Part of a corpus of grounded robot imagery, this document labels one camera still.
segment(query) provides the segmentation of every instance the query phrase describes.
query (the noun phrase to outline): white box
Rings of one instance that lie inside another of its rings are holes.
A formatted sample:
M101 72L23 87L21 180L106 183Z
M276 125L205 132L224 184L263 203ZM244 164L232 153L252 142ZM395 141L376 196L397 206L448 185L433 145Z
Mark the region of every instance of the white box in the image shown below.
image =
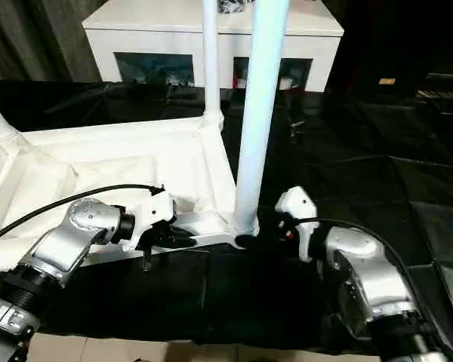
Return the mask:
M222 88L233 87L234 58L250 55L253 7L219 16ZM205 86L201 0L109 0L82 25L104 81L122 81L114 53L189 54ZM283 57L312 60L306 91L324 91L343 33L320 0L291 0Z

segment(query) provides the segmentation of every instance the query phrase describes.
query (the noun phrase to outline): robotic arm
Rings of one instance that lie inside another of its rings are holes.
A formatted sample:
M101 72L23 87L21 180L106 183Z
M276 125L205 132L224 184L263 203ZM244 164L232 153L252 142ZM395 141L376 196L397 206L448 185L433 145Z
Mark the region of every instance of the robotic arm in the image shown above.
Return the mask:
M388 260L380 238L359 228L323 223L300 187L284 193L276 210L294 220L302 261L316 259L344 276L344 304L357 307L355 317L366 326L382 361L447 361L437 348L436 334L423 322L420 301L406 275ZM15 269L0 273L0 362L26 360L40 317L92 244L123 240L123 248L144 252L147 270L153 245L170 250L196 246L190 233L171 225L175 220L174 201L164 190L135 216L91 198L71 204L62 223L40 237Z
M175 219L174 202L167 192L152 200L140 232ZM69 206L62 223L42 235L15 269L0 273L0 362L26 360L28 342L40 326L40 317L68 284L91 245L131 240L135 224L134 215L124 207L93 198L78 200Z
M300 259L316 259L344 276L344 304L356 305L359 316L354 317L362 319L382 361L447 361L436 334L423 322L420 301L388 260L381 240L355 228L320 225L316 207L301 187L284 193L276 210L299 220ZM309 218L318 221L301 222Z

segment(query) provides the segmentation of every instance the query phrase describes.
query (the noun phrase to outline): glass panel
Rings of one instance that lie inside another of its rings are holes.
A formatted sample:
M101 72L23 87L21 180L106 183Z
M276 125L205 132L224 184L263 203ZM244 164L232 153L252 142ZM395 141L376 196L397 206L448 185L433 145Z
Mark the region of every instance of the glass panel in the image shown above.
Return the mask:
M284 58L280 62L279 83L277 88L305 89L309 79L312 59ZM245 88L248 76L248 58L235 57L233 60L233 87Z
M194 87L191 54L114 53L123 81Z

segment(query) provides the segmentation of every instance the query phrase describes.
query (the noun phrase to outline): black cable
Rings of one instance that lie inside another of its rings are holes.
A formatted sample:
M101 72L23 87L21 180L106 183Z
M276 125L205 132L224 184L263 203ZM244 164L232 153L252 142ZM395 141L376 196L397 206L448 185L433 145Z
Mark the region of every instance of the black cable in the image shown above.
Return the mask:
M330 218L325 218L325 217L308 217L305 219L295 219L294 220L294 225L299 225L303 224L305 222L330 222L335 225L347 227L347 228L355 228L358 230L361 230L367 234L370 234L373 238L377 238L391 253L393 258L395 259L395 262L397 266L399 267L401 273L405 277L406 281L408 282L409 289L413 293L414 300L416 300L418 308L420 309L421 316L424 318L424 320L429 321L433 327L436 329L436 324L433 321L433 316L431 313L424 307L424 304L421 302L421 294L419 293L416 285L414 284L412 276L409 274L408 267L406 264L402 261L401 256L398 254L396 249L394 249L393 245L387 242L385 238L382 238L378 233L374 232L370 228L367 228L366 226L360 225L356 222L351 222L351 221L344 221L344 220L339 220L339 219L330 219ZM445 354L446 357L452 356L452 352L449 351L449 348L443 343L441 336L437 333L436 334L438 342L439 342L439 347L442 349L443 353Z
M39 208L37 210L34 210L31 213L28 213L25 216L20 217L19 219L15 220L11 224L8 224L2 230L0 230L0 238L3 235L7 234L10 230L15 229L19 225L23 224L24 222L32 219L33 217L35 217L37 215L40 215L41 213L44 213L45 211L49 211L51 209L54 209L55 207L59 207L60 205L67 204L70 201L75 201L75 200L78 200L80 198L85 198L85 197L90 196L90 195L98 194L100 192L105 192L105 191L110 191L110 190L117 190L117 189L146 189L146 190L150 190L151 191L151 195L156 195L156 194L164 191L164 189L160 189L160 188L154 187L154 186L137 185L137 184L133 184L133 183L131 183L131 184L126 183L126 184L121 184L121 185L105 186L105 187L100 187L98 189L92 189L92 190L89 190L89 191L86 191L86 192L81 192L80 194L72 195L72 196L69 196L68 198L63 198L62 200L55 201L52 204L45 205L44 207L41 207L41 208Z

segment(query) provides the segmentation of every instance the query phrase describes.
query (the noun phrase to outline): black plastic sheet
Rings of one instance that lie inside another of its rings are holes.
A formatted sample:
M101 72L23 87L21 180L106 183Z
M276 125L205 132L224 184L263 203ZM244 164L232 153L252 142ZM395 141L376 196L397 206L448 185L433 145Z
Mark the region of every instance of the black plastic sheet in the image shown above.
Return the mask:
M234 174L244 98L241 90L222 92ZM19 130L179 118L202 114L203 90L3 81L0 110ZM301 185L320 216L383 235L453 351L453 101L367 103L281 92L270 139L262 210ZM153 263L147 274L139 259L80 269L42 331L373 352L336 318L314 264L227 246L155 256Z

